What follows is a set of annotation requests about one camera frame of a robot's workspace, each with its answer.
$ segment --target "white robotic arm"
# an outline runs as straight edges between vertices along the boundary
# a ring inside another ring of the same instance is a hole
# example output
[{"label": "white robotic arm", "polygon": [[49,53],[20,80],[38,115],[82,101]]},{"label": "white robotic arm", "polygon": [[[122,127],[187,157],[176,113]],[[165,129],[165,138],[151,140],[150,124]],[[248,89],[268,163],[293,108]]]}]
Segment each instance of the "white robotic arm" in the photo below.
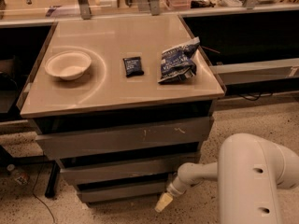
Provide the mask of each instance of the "white robotic arm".
[{"label": "white robotic arm", "polygon": [[221,224],[279,224],[277,188],[298,186],[299,157],[261,137],[234,134],[221,146],[218,163],[181,165],[156,211],[202,179],[218,179]]}]

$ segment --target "speckled floor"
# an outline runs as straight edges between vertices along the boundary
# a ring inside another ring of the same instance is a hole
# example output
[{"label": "speckled floor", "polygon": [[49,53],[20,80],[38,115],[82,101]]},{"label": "speckled floor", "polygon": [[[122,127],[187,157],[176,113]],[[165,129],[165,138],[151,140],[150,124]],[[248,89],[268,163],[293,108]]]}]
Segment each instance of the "speckled floor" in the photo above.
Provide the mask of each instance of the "speckled floor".
[{"label": "speckled floor", "polygon": [[[225,99],[217,103],[215,122],[208,140],[202,146],[201,163],[217,160],[219,147],[233,133],[252,133],[289,147],[299,154],[299,92],[275,94],[257,101],[243,98]],[[0,123],[0,143],[15,157],[41,154],[34,142],[35,133],[26,124]],[[37,174],[40,176],[34,188]],[[54,223],[46,208],[52,212],[55,223],[166,223],[207,224],[218,221],[217,183],[205,181],[175,199],[161,214],[154,211],[157,196],[135,198],[127,201],[104,203],[97,208],[87,208],[76,197],[75,191],[61,178],[53,199],[44,197],[50,167],[30,165],[24,169],[31,176],[26,187],[11,178],[0,176],[0,223],[31,224]],[[299,188],[279,190],[281,215],[285,224],[299,220]]]}]

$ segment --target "drawer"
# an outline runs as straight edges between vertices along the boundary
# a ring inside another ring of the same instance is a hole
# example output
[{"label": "drawer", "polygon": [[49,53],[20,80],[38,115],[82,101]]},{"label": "drawer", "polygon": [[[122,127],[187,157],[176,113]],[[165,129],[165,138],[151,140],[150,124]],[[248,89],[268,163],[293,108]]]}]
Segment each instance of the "drawer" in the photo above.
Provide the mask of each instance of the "drawer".
[{"label": "drawer", "polygon": [[212,117],[178,119],[119,127],[39,135],[37,143],[50,160],[165,147],[207,139]]},{"label": "drawer", "polygon": [[127,199],[164,192],[166,180],[167,175],[165,175],[164,178],[152,181],[79,191],[77,195],[83,203],[87,203],[91,206],[98,202]]},{"label": "drawer", "polygon": [[62,169],[61,174],[69,185],[78,185],[143,175],[173,173],[182,163],[197,162],[198,159],[199,154],[197,153],[165,155]]}]

